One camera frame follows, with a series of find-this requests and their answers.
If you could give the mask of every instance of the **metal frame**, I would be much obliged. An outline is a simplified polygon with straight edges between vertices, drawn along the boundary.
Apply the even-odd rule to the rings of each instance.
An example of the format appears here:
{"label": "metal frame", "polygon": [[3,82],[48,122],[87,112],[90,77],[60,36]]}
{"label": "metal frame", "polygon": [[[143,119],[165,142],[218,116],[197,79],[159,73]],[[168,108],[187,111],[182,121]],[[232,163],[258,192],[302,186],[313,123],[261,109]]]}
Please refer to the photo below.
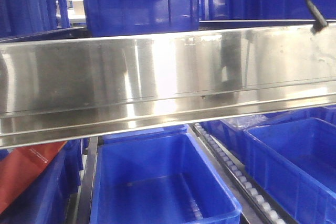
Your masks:
{"label": "metal frame", "polygon": [[336,25],[0,44],[0,148],[336,103]]}

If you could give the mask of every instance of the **plastic bag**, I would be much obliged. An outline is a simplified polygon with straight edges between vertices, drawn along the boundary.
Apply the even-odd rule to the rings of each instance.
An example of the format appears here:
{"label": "plastic bag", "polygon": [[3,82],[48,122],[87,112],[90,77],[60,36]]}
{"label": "plastic bag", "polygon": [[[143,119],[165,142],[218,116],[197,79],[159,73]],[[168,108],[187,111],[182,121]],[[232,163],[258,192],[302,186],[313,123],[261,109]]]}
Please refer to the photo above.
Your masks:
{"label": "plastic bag", "polygon": [[44,171],[65,144],[19,147],[0,161],[0,214]]}
{"label": "plastic bag", "polygon": [[268,117],[264,115],[247,115],[247,116],[240,116],[237,118],[222,119],[223,122],[226,122],[240,130],[246,129],[248,127],[264,122],[266,120],[268,120]]}

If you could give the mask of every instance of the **red bag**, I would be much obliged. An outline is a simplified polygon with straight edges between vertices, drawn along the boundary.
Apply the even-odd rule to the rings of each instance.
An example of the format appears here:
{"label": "red bag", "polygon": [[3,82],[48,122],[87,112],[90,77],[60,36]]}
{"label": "red bag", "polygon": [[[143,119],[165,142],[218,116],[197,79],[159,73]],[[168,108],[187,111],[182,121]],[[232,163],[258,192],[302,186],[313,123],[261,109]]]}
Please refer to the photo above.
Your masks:
{"label": "red bag", "polygon": [[19,147],[0,162],[0,214],[40,175],[66,144]]}

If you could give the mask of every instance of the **black cable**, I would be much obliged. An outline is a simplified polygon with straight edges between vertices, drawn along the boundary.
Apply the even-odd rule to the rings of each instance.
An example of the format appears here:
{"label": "black cable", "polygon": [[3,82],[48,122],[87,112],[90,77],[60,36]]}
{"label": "black cable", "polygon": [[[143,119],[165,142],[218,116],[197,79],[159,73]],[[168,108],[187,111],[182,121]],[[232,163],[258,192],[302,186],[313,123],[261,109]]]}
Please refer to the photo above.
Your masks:
{"label": "black cable", "polygon": [[311,0],[306,0],[306,5],[311,15],[313,15],[315,19],[315,23],[313,26],[314,31],[318,32],[323,28],[325,28],[328,25],[328,23],[326,19],[323,17],[323,15],[320,13],[320,11],[317,9],[317,7],[313,4],[313,2]]}

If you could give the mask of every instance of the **reflective metal surface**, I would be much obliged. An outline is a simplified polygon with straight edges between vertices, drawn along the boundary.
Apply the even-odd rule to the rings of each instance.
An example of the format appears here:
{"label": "reflective metal surface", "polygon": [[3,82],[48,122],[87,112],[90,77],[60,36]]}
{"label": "reflective metal surface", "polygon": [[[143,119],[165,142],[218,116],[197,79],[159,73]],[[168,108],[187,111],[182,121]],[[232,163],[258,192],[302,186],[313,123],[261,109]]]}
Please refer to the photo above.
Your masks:
{"label": "reflective metal surface", "polygon": [[0,44],[0,148],[336,103],[336,26]]}

